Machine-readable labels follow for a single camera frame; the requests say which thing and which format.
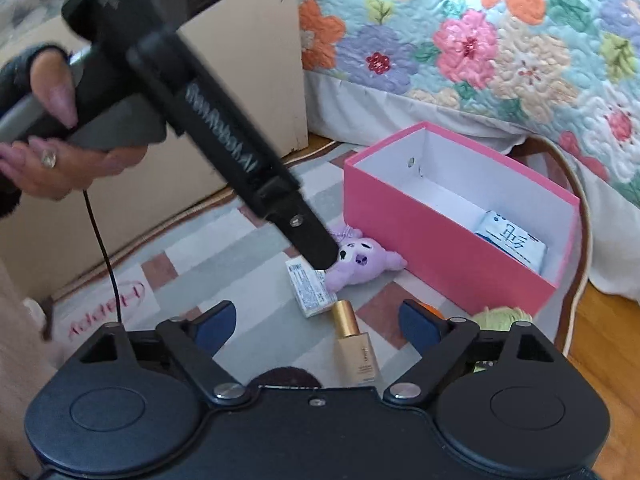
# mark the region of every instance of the purple flower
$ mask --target purple flower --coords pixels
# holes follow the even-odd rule
[[[640,0],[606,0],[600,17],[605,30],[627,38],[640,51]]]
[[[411,86],[410,76],[418,73],[415,47],[400,43],[385,25],[366,25],[335,47],[336,68],[346,72],[352,83],[404,94]]]

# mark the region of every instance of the human hand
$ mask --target human hand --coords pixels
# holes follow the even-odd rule
[[[41,52],[31,65],[31,91],[67,128],[78,123],[71,71],[61,52]],[[108,153],[84,150],[59,139],[31,137],[28,144],[0,143],[0,172],[23,192],[62,200],[72,190],[87,189],[96,178],[120,174],[138,164],[146,147]]]

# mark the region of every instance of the open cardboard box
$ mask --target open cardboard box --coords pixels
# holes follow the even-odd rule
[[[540,274],[474,233],[490,210],[546,245]],[[397,251],[408,270],[469,314],[535,316],[558,287],[579,199],[467,137],[419,123],[349,158],[344,219]]]

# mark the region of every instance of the white bed skirt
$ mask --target white bed skirt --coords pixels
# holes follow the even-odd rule
[[[526,128],[417,101],[316,72],[305,72],[306,115],[311,132],[370,146],[420,121],[431,121],[509,153],[532,134]],[[577,173],[591,213],[590,280],[607,294],[640,301],[640,210],[563,153]]]

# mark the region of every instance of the floral quilt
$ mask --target floral quilt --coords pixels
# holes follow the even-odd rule
[[[640,207],[640,0],[300,0],[302,60],[520,124]]]

